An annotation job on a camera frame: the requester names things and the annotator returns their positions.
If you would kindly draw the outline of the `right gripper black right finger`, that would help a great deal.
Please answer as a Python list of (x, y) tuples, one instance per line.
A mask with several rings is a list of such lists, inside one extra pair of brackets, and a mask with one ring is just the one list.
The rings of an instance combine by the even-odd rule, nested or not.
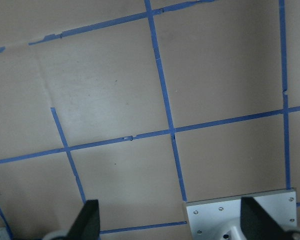
[(289, 240), (290, 235), (253, 197), (242, 197), (240, 229), (247, 240)]

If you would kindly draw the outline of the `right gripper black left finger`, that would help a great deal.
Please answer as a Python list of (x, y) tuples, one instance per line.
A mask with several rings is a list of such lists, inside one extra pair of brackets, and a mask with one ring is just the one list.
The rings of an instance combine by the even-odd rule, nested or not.
[(87, 200), (66, 235), (67, 240), (98, 240), (100, 237), (100, 209), (97, 199)]

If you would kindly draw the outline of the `right arm aluminium base plate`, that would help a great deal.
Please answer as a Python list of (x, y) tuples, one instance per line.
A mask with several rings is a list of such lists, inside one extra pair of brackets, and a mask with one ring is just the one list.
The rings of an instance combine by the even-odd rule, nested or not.
[(297, 228), (296, 191), (280, 189), (184, 203), (193, 240), (244, 240), (241, 199), (254, 198), (284, 230)]

